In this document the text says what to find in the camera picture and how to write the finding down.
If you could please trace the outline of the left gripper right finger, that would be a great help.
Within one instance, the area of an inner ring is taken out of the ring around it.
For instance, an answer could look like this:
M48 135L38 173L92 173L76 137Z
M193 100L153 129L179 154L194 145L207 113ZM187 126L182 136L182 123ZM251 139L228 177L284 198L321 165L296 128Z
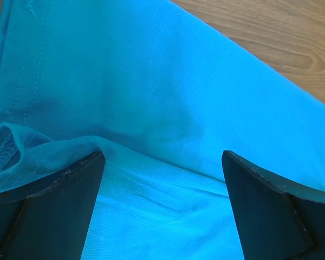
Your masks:
M232 151L222 167L245 259L325 259L325 192Z

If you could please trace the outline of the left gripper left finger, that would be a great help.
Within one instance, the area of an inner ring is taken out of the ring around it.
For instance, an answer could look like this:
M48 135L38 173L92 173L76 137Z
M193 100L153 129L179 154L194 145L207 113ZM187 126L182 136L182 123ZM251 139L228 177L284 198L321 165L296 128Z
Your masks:
M0 259L80 259L104 166L95 152L0 193Z

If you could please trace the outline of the teal t shirt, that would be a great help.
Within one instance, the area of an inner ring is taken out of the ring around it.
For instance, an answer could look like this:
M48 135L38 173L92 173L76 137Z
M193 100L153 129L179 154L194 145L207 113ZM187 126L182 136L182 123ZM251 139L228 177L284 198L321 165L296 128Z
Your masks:
M103 152L83 259L242 259L224 150L325 191L325 105L170 1L3 1L0 192Z

